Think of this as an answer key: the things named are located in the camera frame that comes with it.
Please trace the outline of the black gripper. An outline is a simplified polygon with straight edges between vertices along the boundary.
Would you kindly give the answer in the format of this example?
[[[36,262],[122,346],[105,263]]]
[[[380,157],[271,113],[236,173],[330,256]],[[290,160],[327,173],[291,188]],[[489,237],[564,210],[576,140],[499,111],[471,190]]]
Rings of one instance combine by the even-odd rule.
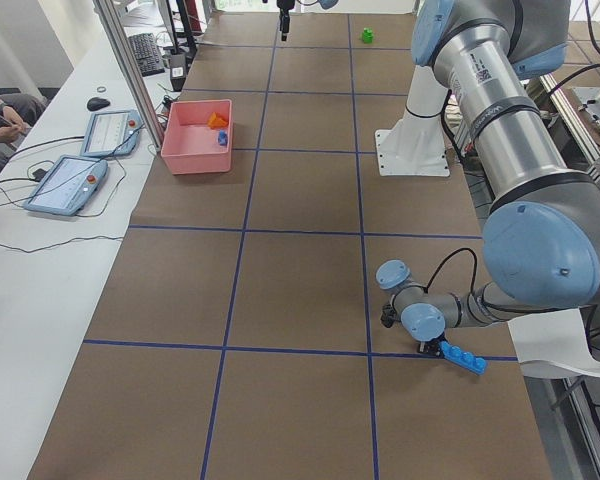
[[[290,30],[290,12],[293,10],[293,0],[277,0],[276,6],[279,9],[279,31],[282,40],[288,38]]]
[[[441,341],[439,339],[420,342],[417,347],[417,352],[427,357],[442,357],[443,352],[440,347],[440,343]]]

